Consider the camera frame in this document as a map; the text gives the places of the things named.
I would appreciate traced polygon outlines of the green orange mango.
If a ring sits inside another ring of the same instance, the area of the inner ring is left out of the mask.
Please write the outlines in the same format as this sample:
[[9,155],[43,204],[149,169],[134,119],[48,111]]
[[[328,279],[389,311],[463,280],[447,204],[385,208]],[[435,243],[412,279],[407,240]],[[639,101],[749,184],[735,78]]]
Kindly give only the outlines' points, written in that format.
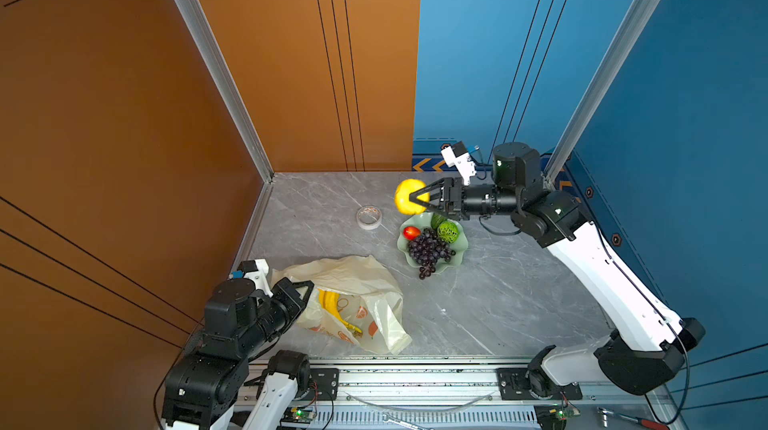
[[433,230],[437,230],[446,220],[447,217],[439,213],[433,213],[430,220],[430,226]]

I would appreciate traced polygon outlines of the yellow lemon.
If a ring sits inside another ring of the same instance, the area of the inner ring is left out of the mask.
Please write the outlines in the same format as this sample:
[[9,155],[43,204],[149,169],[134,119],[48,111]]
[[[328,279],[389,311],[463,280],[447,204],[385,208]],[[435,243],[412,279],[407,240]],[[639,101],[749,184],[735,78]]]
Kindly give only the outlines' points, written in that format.
[[418,215],[426,211],[424,203],[429,202],[429,194],[419,194],[415,197],[417,203],[413,201],[411,195],[426,188],[426,184],[417,179],[408,179],[402,181],[394,195],[394,202],[397,210],[403,215]]

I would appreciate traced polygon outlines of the green kiwi half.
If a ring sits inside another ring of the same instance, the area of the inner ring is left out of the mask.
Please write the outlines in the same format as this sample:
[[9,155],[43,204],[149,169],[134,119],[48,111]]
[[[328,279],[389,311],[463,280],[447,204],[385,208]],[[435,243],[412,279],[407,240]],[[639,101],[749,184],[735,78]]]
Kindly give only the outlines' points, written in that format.
[[457,223],[446,220],[438,225],[436,233],[443,242],[452,245],[458,241],[461,230]]

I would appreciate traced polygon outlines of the yellow banana bunch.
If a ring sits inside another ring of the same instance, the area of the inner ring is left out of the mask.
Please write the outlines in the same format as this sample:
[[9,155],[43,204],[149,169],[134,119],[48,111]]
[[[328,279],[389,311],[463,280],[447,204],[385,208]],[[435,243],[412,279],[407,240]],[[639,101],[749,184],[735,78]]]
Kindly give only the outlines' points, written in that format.
[[362,335],[362,330],[359,327],[353,325],[352,323],[349,323],[341,316],[338,309],[338,301],[340,299],[340,295],[338,293],[326,291],[326,290],[319,290],[318,299],[322,308],[326,310],[336,320],[341,322],[348,331],[350,331],[354,335],[359,335],[359,336]]

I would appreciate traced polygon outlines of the red apple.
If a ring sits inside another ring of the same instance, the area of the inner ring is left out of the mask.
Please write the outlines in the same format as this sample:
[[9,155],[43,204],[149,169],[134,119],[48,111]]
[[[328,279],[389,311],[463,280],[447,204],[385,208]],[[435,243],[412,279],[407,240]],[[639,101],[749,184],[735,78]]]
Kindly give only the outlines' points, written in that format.
[[402,231],[402,236],[407,241],[414,241],[421,235],[421,230],[416,226],[405,227]]

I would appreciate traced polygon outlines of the dark purple grape bunch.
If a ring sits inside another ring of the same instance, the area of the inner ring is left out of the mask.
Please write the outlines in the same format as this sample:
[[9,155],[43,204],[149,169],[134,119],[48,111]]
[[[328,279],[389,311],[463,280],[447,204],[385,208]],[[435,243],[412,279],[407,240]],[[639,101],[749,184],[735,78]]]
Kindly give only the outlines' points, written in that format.
[[408,241],[408,255],[418,264],[419,279],[424,280],[436,272],[441,262],[449,263],[456,252],[443,242],[432,228],[420,229],[421,235]]

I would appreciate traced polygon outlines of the cream plastic bag orange print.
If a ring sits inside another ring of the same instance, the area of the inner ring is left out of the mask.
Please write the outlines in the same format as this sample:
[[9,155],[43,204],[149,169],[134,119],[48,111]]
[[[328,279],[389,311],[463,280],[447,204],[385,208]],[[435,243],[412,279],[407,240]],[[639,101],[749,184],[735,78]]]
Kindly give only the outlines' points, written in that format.
[[[403,324],[403,292],[391,272],[374,257],[314,260],[275,272],[271,282],[283,278],[315,285],[307,308],[296,321],[298,327],[375,354],[398,355],[412,343]],[[361,336],[352,334],[322,308],[319,290],[340,295],[341,316],[359,327]]]

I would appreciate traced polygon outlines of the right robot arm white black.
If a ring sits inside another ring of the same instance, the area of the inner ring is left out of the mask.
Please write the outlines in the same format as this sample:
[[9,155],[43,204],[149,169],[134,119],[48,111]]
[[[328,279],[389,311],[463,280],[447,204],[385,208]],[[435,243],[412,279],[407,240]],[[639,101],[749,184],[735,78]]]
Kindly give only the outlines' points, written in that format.
[[614,325],[591,343],[541,350],[526,371],[533,395],[546,399],[570,384],[607,381],[643,396],[690,371],[688,354],[703,339],[703,325],[679,317],[651,292],[575,196],[546,188],[536,150],[519,142],[495,147],[485,185],[472,184],[476,163],[462,143],[445,147],[442,157],[458,177],[402,182],[395,192],[401,213],[453,221],[509,217],[517,233],[533,238],[576,276]]

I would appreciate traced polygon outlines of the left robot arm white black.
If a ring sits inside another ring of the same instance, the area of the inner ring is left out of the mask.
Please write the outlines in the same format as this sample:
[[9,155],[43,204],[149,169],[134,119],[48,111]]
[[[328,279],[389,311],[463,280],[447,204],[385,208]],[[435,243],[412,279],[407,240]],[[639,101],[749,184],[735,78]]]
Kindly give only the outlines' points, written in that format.
[[231,410],[253,353],[277,341],[306,309],[314,283],[279,280],[270,296],[246,278],[219,284],[206,302],[201,341],[168,372],[160,418],[211,429]]

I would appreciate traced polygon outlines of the clear tape roll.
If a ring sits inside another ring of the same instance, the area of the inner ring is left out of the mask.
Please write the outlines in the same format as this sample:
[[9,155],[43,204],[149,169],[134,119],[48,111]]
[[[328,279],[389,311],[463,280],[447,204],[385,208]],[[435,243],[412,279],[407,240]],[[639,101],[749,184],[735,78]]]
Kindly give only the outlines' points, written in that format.
[[361,206],[355,214],[357,225],[365,231],[379,228],[383,220],[383,212],[376,206]]

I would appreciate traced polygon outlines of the left green circuit board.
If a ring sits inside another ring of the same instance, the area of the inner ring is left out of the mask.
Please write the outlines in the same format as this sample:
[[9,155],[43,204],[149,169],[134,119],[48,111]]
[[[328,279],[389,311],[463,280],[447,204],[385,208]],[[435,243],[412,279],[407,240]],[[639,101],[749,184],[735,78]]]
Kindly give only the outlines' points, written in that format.
[[313,423],[317,418],[317,411],[313,407],[290,407],[288,408],[281,419],[279,425],[288,427],[290,425],[308,426]]

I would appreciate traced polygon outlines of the green circuit board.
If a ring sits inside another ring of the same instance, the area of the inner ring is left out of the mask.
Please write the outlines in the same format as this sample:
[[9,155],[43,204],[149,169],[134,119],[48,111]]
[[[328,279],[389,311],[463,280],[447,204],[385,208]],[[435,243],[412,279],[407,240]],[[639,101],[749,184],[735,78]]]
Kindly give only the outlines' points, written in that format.
[[317,418],[317,411],[313,407],[290,407],[288,408],[281,419],[279,425],[288,427],[290,425],[308,426],[313,423]]
[[573,406],[535,407],[534,410],[542,430],[565,430],[570,420],[581,416],[581,411]]

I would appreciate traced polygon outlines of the right green circuit board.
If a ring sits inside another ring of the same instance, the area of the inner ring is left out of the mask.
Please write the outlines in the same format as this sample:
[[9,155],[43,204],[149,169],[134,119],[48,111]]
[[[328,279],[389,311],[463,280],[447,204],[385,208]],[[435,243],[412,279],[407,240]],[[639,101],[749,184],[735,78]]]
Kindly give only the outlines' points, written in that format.
[[565,430],[570,420],[581,416],[581,411],[573,406],[535,407],[534,410],[542,430]]

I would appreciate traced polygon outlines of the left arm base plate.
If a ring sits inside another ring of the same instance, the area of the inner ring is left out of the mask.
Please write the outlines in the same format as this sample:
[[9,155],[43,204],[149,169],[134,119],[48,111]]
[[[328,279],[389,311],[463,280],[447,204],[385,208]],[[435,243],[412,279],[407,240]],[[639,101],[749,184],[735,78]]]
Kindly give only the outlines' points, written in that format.
[[302,401],[330,402],[337,399],[340,370],[335,367],[311,367],[305,390],[299,394]]

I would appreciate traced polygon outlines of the aluminium corner post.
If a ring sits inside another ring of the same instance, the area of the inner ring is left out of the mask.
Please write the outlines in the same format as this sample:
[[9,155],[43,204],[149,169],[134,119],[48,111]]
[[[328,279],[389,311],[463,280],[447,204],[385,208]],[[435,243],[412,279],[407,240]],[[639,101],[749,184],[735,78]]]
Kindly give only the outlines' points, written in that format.
[[227,65],[200,0],[174,0],[219,95],[261,179],[271,184],[274,170]]
[[544,170],[547,189],[555,186],[558,174],[564,168],[565,162],[575,149],[660,2],[661,0],[632,0],[547,162]]

